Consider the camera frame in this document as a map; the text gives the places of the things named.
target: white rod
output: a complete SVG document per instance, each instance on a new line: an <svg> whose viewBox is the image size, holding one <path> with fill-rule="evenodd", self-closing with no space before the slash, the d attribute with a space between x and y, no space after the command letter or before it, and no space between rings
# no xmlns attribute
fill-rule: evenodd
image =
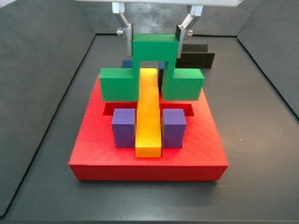
<svg viewBox="0 0 299 224"><path fill-rule="evenodd" d="M243 0L76 0L78 2L132 3L132 4L184 4L207 6L237 6Z"/></svg>

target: toy block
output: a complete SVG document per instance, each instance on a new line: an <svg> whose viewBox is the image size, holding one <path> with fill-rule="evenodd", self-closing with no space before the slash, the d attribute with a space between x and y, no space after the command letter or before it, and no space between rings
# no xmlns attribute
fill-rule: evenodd
<svg viewBox="0 0 299 224"><path fill-rule="evenodd" d="M161 124L156 69L140 73L139 102L136 105L135 156L161 156Z"/></svg>
<svg viewBox="0 0 299 224"><path fill-rule="evenodd" d="M123 60L123 68L132 68L133 67L133 61L131 59Z"/></svg>
<svg viewBox="0 0 299 224"><path fill-rule="evenodd" d="M112 118L112 130L117 148L135 148L136 146L136 110L133 108L116 108Z"/></svg>
<svg viewBox="0 0 299 224"><path fill-rule="evenodd" d="M183 147L183 135L187 122L183 109L167 108L163 110L163 148Z"/></svg>
<svg viewBox="0 0 299 224"><path fill-rule="evenodd" d="M133 55L137 61L175 61L177 48L179 41L173 34L135 34Z"/></svg>
<svg viewBox="0 0 299 224"><path fill-rule="evenodd" d="M200 93L197 101L164 101L160 97L160 104L165 108L191 105L193 115L185 116L188 128L183 146L181 149L164 149L163 157L137 158L132 150L115 147L112 115L101 113L105 103L100 96L98 81L94 83L69 158L69 168L76 178L133 181L220 179L228 168L228 160L204 93Z"/></svg>
<svg viewBox="0 0 299 224"><path fill-rule="evenodd" d="M207 53L208 45L193 45L193 44L181 45L181 52L183 53Z"/></svg>
<svg viewBox="0 0 299 224"><path fill-rule="evenodd" d="M181 57L176 60L176 68L211 68L213 61L213 52L192 52L181 53Z"/></svg>
<svg viewBox="0 0 299 224"><path fill-rule="evenodd" d="M167 101L197 101L203 82L200 69L175 69L171 79L163 77L163 98Z"/></svg>
<svg viewBox="0 0 299 224"><path fill-rule="evenodd" d="M137 101L139 77L132 68L101 68L98 78L104 102Z"/></svg>

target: red base block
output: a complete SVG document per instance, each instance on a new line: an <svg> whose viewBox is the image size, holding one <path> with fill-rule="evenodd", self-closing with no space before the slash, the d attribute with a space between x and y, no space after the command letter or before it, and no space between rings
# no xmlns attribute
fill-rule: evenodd
<svg viewBox="0 0 299 224"><path fill-rule="evenodd" d="M77 179L152 181L220 179L228 167L228 160L204 93L200 93L197 101L160 100L160 103L164 109L181 108L187 112L183 147L163 149L160 158L136 158L135 149L115 147L112 116L108 111L124 105L111 103L107 108L96 81L69 158L69 168ZM129 107L135 108L136 104L128 103L125 108Z"/></svg>

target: purple cube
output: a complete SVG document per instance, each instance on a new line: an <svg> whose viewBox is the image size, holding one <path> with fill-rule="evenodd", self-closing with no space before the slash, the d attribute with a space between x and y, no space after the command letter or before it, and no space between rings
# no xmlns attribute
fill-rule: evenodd
<svg viewBox="0 0 299 224"><path fill-rule="evenodd" d="M116 108L112 118L112 130L117 148L136 147L136 110Z"/></svg>
<svg viewBox="0 0 299 224"><path fill-rule="evenodd" d="M181 108L165 108L163 110L163 148L183 147L185 131L185 117Z"/></svg>

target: yellow block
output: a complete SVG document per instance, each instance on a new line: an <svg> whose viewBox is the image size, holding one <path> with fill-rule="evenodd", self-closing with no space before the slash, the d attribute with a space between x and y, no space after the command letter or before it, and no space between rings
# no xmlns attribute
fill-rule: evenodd
<svg viewBox="0 0 299 224"><path fill-rule="evenodd" d="M139 102L136 106L135 156L161 156L161 122L156 69L140 70Z"/></svg>

